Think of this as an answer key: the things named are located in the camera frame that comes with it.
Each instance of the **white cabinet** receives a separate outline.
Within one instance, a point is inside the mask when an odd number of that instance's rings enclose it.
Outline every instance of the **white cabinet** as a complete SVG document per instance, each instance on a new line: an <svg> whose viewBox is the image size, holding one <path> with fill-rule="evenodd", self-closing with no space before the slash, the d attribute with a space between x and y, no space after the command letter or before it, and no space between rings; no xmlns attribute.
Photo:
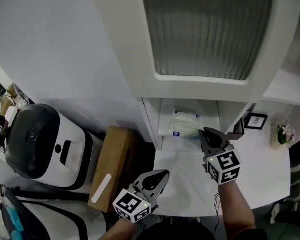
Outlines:
<svg viewBox="0 0 300 240"><path fill-rule="evenodd" d="M284 63L261 99L300 106L300 17Z"/></svg>
<svg viewBox="0 0 300 240"><path fill-rule="evenodd" d="M293 40L300 0L96 0L135 97L256 102Z"/></svg>

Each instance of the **package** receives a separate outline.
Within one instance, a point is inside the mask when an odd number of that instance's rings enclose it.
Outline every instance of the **package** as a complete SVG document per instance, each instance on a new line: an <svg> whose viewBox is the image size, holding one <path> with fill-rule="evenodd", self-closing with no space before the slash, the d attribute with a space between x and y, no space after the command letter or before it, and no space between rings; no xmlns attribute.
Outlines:
<svg viewBox="0 0 300 240"><path fill-rule="evenodd" d="M202 116L190 112L182 112L174 109L171 118L169 132L174 137L190 140L199 139L199 130L204 129Z"/></svg>
<svg viewBox="0 0 300 240"><path fill-rule="evenodd" d="M17 97L17 92L14 86L14 83L10 84L10 86L8 87L8 89L6 90L12 98Z"/></svg>
<svg viewBox="0 0 300 240"><path fill-rule="evenodd" d="M3 96L3 98L2 98L2 100L0 102L0 107L1 107L1 109L0 109L0 116L5 117L6 113L8 111L8 108L9 107L15 107L15 106L16 105L15 105L14 101L10 97L8 97L6 95Z"/></svg>
<svg viewBox="0 0 300 240"><path fill-rule="evenodd" d="M114 211L116 196L133 183L140 145L130 129L109 126L96 167L88 205L104 213Z"/></svg>

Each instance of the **picture frame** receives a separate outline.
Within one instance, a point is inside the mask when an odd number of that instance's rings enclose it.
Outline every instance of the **picture frame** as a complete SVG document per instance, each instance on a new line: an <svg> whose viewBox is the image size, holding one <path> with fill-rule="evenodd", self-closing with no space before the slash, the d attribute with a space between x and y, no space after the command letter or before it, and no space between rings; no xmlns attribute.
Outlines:
<svg viewBox="0 0 300 240"><path fill-rule="evenodd" d="M268 116L266 114L250 113L245 119L244 128L262 130L267 118Z"/></svg>

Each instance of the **cardboard box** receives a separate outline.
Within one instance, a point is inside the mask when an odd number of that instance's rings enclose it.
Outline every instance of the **cardboard box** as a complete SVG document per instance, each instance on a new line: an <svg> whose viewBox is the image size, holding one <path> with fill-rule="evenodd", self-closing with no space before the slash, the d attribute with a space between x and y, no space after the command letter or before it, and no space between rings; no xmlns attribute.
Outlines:
<svg viewBox="0 0 300 240"><path fill-rule="evenodd" d="M8 96L3 96L0 105L1 105L0 116L3 117L6 116L8 108L16 106L14 101Z"/></svg>
<svg viewBox="0 0 300 240"><path fill-rule="evenodd" d="M116 196L133 183L136 175L136 157L139 155L139 143L130 129L109 126L99 161L96 167L88 205L104 213L114 211L112 203ZM111 179L95 203L92 198L100 185L110 174Z"/></svg>
<svg viewBox="0 0 300 240"><path fill-rule="evenodd" d="M15 98L17 97L17 92L16 92L16 89L14 87L14 84L10 84L10 86L8 87L8 90L6 90L8 93L10 93L11 97L12 98Z"/></svg>

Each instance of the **frosted glass panel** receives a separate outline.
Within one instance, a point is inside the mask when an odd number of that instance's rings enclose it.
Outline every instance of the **frosted glass panel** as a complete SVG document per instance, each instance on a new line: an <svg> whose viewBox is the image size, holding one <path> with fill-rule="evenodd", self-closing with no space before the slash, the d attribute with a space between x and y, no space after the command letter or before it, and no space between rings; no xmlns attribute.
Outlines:
<svg viewBox="0 0 300 240"><path fill-rule="evenodd" d="M143 0L155 70L166 76L245 80L272 0Z"/></svg>

